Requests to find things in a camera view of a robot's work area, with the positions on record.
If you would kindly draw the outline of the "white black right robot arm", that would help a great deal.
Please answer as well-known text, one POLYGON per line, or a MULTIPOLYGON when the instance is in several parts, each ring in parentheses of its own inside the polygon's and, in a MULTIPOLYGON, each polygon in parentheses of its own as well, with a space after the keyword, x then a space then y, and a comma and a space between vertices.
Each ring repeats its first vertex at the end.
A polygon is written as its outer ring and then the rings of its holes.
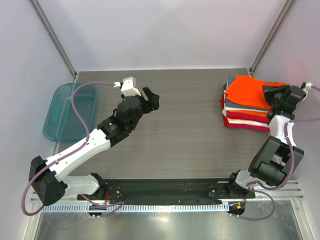
POLYGON ((294 110, 307 97, 310 88, 311 84, 305 82, 301 86, 262 87, 264 99, 270 105, 269 136, 248 169, 230 175, 226 192, 232 198, 245 197, 255 186, 277 190, 291 178, 304 157, 304 151, 296 146, 293 138, 294 110))

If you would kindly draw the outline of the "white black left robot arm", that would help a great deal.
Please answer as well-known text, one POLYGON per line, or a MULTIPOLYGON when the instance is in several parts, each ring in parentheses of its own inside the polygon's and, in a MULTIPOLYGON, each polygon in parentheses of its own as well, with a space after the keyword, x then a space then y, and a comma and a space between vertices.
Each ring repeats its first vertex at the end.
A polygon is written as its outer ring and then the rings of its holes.
POLYGON ((47 159, 37 156, 31 161, 29 181, 44 206, 71 195, 83 194, 95 200, 105 197, 108 187, 97 173, 86 176, 71 176, 70 173, 98 153, 127 138, 144 114, 159 109, 159 95, 147 86, 142 90, 145 95, 136 90, 122 92, 122 102, 88 137, 59 154, 47 159))

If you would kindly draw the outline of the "aluminium frame post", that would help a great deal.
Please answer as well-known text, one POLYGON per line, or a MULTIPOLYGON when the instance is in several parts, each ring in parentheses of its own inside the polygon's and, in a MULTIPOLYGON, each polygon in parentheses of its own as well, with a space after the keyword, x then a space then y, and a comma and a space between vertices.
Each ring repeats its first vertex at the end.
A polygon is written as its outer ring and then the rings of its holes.
POLYGON ((38 0, 28 0, 31 7, 33 8, 35 14, 37 15, 38 19, 40 20, 44 30, 46 31, 48 37, 50 38, 51 42, 53 43, 55 49, 57 50, 60 58, 62 59, 63 63, 65 64, 66 68, 70 72, 73 83, 76 82, 78 77, 78 72, 75 70, 73 64, 71 63, 65 49, 63 48, 55 30, 53 29, 49 19, 47 18, 42 6, 40 5, 38 0))
POLYGON ((251 67, 247 69, 247 73, 249 76, 255 77, 255 72, 258 69, 258 66, 263 60, 265 54, 267 53, 269 47, 271 46, 273 40, 275 39, 276 35, 278 34, 279 30, 281 29, 283 23, 290 14, 290 11, 292 10, 296 2, 296 0, 286 0, 284 2, 284 5, 282 6, 279 14, 277 15, 275 22, 273 23, 267 37, 265 38, 260 50, 258 51, 258 54, 255 57, 251 67))

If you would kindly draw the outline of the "right aluminium frame post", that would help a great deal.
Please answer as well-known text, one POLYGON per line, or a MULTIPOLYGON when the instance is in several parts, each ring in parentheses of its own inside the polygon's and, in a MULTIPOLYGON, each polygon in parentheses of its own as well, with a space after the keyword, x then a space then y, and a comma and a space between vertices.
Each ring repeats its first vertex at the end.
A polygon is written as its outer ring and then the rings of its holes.
POLYGON ((269 47, 271 46, 273 40, 275 39, 276 35, 278 34, 279 30, 281 29, 283 23, 290 14, 290 11, 292 10, 296 2, 296 0, 286 0, 284 2, 284 5, 282 6, 279 14, 277 15, 275 22, 273 23, 267 37, 265 38, 260 50, 258 51, 258 54, 255 57, 251 67, 247 69, 247 73, 249 76, 255 77, 255 72, 258 69, 258 66, 263 60, 265 54, 267 53, 269 47))

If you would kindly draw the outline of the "folded orange t-shirt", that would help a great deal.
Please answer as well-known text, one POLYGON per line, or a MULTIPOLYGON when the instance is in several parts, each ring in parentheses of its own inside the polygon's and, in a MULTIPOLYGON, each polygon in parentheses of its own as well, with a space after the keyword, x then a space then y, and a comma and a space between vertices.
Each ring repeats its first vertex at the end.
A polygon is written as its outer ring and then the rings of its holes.
POLYGON ((250 111, 250 110, 231 110, 228 111, 228 116, 232 115, 248 115, 248 116, 255 116, 259 118, 267 118, 268 113, 267 112, 259 112, 259 111, 250 111))

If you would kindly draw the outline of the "folded blue-grey t-shirt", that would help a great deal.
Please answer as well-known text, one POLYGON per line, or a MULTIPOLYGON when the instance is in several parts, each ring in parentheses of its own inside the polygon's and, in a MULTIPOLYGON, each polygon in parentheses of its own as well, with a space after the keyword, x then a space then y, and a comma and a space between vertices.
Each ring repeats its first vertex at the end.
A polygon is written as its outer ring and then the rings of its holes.
MULTIPOLYGON (((230 86, 230 84, 233 81, 234 81, 234 78, 229 78, 227 80, 226 84, 223 86, 224 91, 226 91, 228 89, 228 87, 230 86)), ((257 111, 257 112, 265 112, 265 113, 268 111, 268 109, 244 106, 244 105, 240 105, 240 104, 234 103, 232 101, 229 101, 229 100, 227 100, 227 95, 226 94, 224 94, 223 99, 224 99, 225 105, 227 107, 230 107, 230 108, 238 108, 238 109, 251 110, 251 111, 257 111)))

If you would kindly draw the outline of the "orange t-shirt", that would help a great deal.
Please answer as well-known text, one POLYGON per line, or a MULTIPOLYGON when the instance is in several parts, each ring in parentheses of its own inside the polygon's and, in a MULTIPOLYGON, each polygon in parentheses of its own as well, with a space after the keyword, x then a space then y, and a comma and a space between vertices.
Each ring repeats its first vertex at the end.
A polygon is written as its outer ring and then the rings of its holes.
POLYGON ((250 110, 231 110, 228 111, 228 116, 232 115, 248 115, 248 116, 255 116, 259 118, 267 118, 268 113, 267 112, 259 112, 259 111, 250 111, 250 110))
POLYGON ((227 88, 226 99, 235 104, 269 110, 270 106, 265 100, 263 86, 282 87, 284 82, 267 82, 250 76, 238 75, 227 88))

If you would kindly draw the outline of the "teal plastic bin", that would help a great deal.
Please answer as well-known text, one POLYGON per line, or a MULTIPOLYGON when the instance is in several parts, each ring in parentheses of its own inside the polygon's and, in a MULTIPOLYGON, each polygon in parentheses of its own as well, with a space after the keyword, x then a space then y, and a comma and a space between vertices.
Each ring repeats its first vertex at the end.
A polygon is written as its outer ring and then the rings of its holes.
MULTIPOLYGON (((86 130, 71 104, 72 94, 80 85, 66 83, 54 92, 43 127, 48 140, 73 143, 86 137, 86 130)), ((74 96, 74 106, 90 132, 94 129, 98 98, 99 89, 94 84, 82 87, 74 96)))

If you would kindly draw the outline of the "folded magenta t-shirt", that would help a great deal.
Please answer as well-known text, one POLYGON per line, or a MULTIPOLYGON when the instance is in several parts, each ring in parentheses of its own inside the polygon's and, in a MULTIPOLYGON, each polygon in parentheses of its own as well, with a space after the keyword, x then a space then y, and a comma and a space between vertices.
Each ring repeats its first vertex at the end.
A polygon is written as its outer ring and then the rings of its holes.
POLYGON ((227 111, 226 117, 233 120, 246 120, 246 121, 254 121, 258 123, 267 124, 269 122, 267 117, 248 115, 243 113, 234 113, 227 111))

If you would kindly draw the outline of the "left aluminium frame post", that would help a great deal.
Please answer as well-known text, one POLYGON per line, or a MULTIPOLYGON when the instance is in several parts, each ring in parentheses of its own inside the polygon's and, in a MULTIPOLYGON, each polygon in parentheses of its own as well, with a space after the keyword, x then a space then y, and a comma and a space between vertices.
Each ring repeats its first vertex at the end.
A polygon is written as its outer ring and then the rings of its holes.
POLYGON ((53 29, 49 19, 47 18, 42 6, 40 5, 38 0, 28 0, 31 7, 33 8, 35 14, 37 15, 38 19, 40 20, 44 30, 46 31, 48 37, 50 38, 51 42, 53 43, 55 49, 57 50, 60 58, 62 59, 63 63, 65 64, 66 68, 70 72, 73 83, 76 82, 78 77, 78 72, 75 70, 73 64, 71 63, 65 49, 63 48, 55 30, 53 29))

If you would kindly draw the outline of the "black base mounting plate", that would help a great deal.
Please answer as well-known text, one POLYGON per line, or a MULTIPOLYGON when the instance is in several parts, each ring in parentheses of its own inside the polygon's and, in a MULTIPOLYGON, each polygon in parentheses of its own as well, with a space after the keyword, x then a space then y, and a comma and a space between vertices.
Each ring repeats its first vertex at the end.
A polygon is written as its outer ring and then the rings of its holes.
POLYGON ((223 199, 254 199, 255 194, 235 188, 227 178, 106 179, 107 188, 90 200, 119 201, 126 205, 206 205, 223 199))

